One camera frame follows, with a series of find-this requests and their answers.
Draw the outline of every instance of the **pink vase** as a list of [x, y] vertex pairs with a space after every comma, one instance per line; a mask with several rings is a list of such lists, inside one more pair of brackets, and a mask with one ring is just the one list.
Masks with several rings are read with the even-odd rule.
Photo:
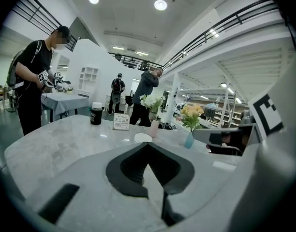
[[158, 125], [159, 125], [158, 120], [154, 119], [151, 123], [150, 130], [149, 130], [150, 137], [156, 137]]

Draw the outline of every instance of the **person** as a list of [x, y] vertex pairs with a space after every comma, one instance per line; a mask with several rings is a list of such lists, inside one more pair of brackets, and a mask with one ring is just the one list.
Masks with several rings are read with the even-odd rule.
[[24, 135], [42, 126], [42, 90], [44, 87], [38, 79], [38, 74], [47, 71], [52, 81], [53, 73], [50, 70], [52, 50], [69, 41], [70, 30], [60, 26], [45, 40], [33, 41], [23, 51], [16, 65], [16, 75], [23, 85], [16, 89], [18, 114]]
[[[109, 102], [109, 108], [108, 108], [109, 115], [111, 115], [111, 113], [113, 112], [113, 93], [116, 91], [116, 92], [120, 92], [120, 95], [121, 95], [121, 93], [125, 89], [125, 84], [122, 81], [122, 74], [121, 73], [119, 73], [118, 77], [113, 80], [113, 82], [111, 83], [111, 88], [112, 88], [112, 91], [111, 91], [111, 95], [110, 95], [110, 102]], [[120, 102], [115, 105], [114, 110], [118, 113], [119, 109], [120, 109]]]
[[153, 87], [158, 86], [158, 79], [163, 74], [163, 69], [155, 68], [152, 72], [146, 71], [141, 75], [141, 80], [133, 98], [133, 113], [130, 117], [129, 123], [135, 125], [138, 119], [141, 119], [140, 126], [150, 126], [149, 110], [140, 104], [141, 95], [150, 95]]

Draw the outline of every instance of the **blue glass vase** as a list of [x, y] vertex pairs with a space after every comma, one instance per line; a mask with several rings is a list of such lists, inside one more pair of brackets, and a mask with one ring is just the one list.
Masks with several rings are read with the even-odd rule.
[[194, 137], [193, 137], [192, 133], [190, 132], [186, 138], [186, 141], [184, 143], [184, 147], [189, 149], [190, 147], [192, 147], [193, 143], [194, 143]]

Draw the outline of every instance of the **black metal railing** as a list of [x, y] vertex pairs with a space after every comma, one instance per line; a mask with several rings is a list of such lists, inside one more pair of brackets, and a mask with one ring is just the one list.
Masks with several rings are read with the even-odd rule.
[[162, 65], [156, 64], [147, 60], [143, 60], [141, 58], [131, 57], [127, 55], [122, 55], [118, 53], [109, 52], [112, 56], [115, 57], [116, 60], [124, 64], [126, 67], [138, 69], [141, 71], [153, 71], [155, 68], [160, 67], [163, 68]]
[[[19, 0], [12, 11], [48, 35], [62, 25], [38, 0]], [[73, 51], [77, 40], [72, 35], [70, 36], [71, 40], [66, 48]]]
[[243, 22], [252, 17], [277, 9], [279, 9], [279, 7], [273, 0], [259, 0], [234, 12], [233, 14], [229, 15], [228, 17], [224, 18], [220, 22], [216, 23], [215, 25], [204, 31], [189, 44], [183, 47], [176, 55], [174, 55], [169, 61], [167, 61], [167, 63], [163, 66], [163, 69], [165, 70], [169, 68], [170, 66], [172, 66], [172, 64], [187, 56], [191, 51], [207, 43], [208, 40], [213, 40], [214, 37], [218, 37], [218, 35], [223, 31], [236, 25], [241, 25], [243, 24]]

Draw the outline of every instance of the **backpack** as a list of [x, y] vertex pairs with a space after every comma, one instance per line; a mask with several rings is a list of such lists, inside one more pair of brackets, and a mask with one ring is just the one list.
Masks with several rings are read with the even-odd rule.
[[113, 81], [113, 92], [116, 93], [116, 92], [119, 92], [121, 91], [121, 85], [120, 85], [120, 81], [118, 78], [114, 79]]
[[[34, 59], [35, 59], [35, 56], [40, 52], [42, 48], [42, 41], [38, 40], [37, 41], [37, 47], [36, 47], [36, 50], [35, 50], [35, 53], [34, 53], [34, 56], [31, 60], [31, 63], [33, 63]], [[23, 50], [21, 50], [20, 52], [18, 52], [12, 62], [11, 62], [11, 65], [9, 67], [9, 70], [8, 70], [8, 75], [7, 75], [7, 85], [8, 87], [12, 88], [12, 89], [16, 89], [17, 87], [20, 87], [20, 83], [22, 83], [24, 80], [19, 77], [18, 75], [16, 75], [16, 66], [17, 66], [17, 63], [18, 63], [18, 59], [19, 57], [21, 56], [21, 54], [23, 53]]]

